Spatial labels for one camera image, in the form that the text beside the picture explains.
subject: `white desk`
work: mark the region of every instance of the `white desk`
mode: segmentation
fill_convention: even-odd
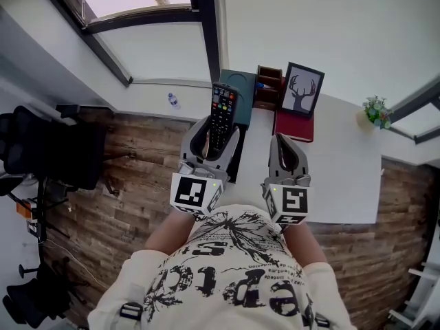
[[[309,162],[315,210],[308,221],[375,223],[380,192],[380,133],[365,135],[355,121],[360,107],[321,94],[312,143],[298,143]],[[274,112],[253,109],[235,184],[217,206],[251,204],[267,210],[260,184],[269,175]]]

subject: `red book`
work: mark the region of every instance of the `red book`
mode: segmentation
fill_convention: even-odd
[[[274,128],[272,135],[282,133],[293,140],[313,142],[314,114],[311,118],[304,118],[284,111],[275,111]]]

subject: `small flower pot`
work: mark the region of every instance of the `small flower pot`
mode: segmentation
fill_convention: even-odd
[[[360,110],[356,113],[356,122],[366,134],[372,133],[376,128],[376,126],[369,120],[365,110]]]

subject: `potted plant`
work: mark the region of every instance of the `potted plant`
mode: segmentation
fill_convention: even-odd
[[[376,127],[389,129],[391,126],[390,114],[393,111],[385,107],[386,99],[374,96],[367,98],[367,100],[362,103],[364,109],[356,114],[359,127],[366,133],[372,132]]]

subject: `strap buckle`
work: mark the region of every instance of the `strap buckle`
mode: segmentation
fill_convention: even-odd
[[[143,311],[144,309],[139,303],[128,302],[121,307],[119,314],[123,318],[140,320]]]

